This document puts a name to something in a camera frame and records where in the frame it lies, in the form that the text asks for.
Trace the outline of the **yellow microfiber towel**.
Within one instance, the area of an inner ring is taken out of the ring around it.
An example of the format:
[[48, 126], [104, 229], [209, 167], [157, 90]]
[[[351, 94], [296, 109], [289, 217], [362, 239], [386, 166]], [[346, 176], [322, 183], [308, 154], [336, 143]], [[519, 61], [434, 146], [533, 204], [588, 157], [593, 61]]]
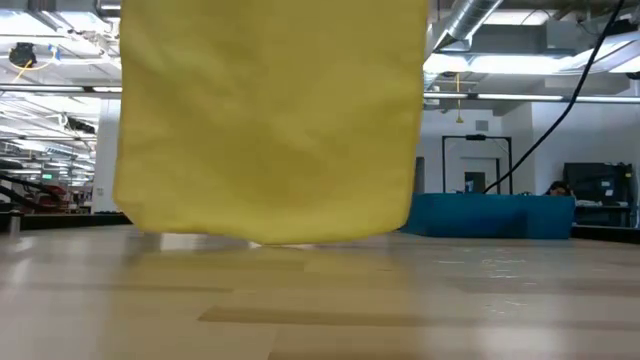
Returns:
[[411, 204], [429, 0], [122, 0], [117, 206], [140, 229], [355, 240]]

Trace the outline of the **silver ventilation duct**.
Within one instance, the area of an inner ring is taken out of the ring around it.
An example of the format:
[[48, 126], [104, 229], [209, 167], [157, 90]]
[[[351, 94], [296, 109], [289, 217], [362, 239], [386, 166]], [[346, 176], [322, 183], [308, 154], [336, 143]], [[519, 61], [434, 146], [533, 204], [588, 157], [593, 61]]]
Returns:
[[503, 1], [456, 0], [450, 14], [432, 27], [431, 50], [438, 51], [471, 39]]

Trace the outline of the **folded dark teal cloth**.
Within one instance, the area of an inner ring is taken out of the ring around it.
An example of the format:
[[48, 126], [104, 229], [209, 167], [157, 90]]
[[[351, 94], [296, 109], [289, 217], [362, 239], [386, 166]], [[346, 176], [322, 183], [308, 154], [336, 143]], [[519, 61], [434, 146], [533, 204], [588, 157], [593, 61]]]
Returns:
[[403, 233], [441, 238], [567, 239], [571, 196], [432, 193], [415, 195]]

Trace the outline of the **person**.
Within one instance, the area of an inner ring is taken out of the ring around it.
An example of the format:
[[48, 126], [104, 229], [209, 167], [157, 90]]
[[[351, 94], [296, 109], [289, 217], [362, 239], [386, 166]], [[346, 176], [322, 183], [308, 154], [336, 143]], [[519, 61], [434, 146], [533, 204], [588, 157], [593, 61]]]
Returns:
[[565, 181], [554, 181], [552, 182], [546, 192], [545, 196], [571, 196], [574, 197], [574, 192], [571, 189], [570, 185]]

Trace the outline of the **red equipment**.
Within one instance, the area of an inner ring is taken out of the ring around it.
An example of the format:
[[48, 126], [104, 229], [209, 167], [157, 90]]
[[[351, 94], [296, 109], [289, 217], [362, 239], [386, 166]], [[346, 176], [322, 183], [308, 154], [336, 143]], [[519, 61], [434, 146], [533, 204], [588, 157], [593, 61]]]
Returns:
[[68, 208], [65, 200], [67, 192], [57, 185], [43, 185], [32, 188], [32, 201], [36, 204], [34, 210], [40, 213], [60, 213]]

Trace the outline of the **black computer workstation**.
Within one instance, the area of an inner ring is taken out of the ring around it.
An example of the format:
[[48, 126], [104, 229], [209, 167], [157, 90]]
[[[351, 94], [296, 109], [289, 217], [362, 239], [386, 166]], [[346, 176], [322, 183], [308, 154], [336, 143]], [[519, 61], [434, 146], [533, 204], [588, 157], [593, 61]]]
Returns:
[[625, 163], [565, 163], [563, 180], [576, 198], [575, 223], [632, 226], [633, 167]]

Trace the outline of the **black hanging device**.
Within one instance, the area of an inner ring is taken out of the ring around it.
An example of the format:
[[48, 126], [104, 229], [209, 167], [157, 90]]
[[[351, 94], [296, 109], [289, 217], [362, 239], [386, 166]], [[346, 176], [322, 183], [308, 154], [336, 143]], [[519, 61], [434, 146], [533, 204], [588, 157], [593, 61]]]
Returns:
[[37, 64], [34, 53], [34, 44], [29, 42], [17, 42], [9, 51], [9, 62], [20, 68], [32, 68]]

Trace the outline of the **black rectangular gantry frame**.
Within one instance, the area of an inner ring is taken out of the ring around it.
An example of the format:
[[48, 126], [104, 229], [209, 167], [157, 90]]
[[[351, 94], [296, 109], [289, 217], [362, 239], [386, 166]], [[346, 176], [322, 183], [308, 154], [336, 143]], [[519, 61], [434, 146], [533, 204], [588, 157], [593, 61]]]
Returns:
[[443, 135], [441, 149], [441, 189], [465, 192], [465, 175], [483, 173], [484, 190], [495, 194], [514, 194], [513, 141], [508, 136], [484, 134]]

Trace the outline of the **white square column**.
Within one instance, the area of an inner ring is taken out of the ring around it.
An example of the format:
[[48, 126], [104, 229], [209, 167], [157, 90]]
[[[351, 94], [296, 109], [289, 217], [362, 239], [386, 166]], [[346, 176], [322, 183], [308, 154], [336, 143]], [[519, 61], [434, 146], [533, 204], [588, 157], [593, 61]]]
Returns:
[[120, 111], [120, 100], [101, 101], [91, 206], [93, 213], [119, 211], [113, 199], [113, 186]]

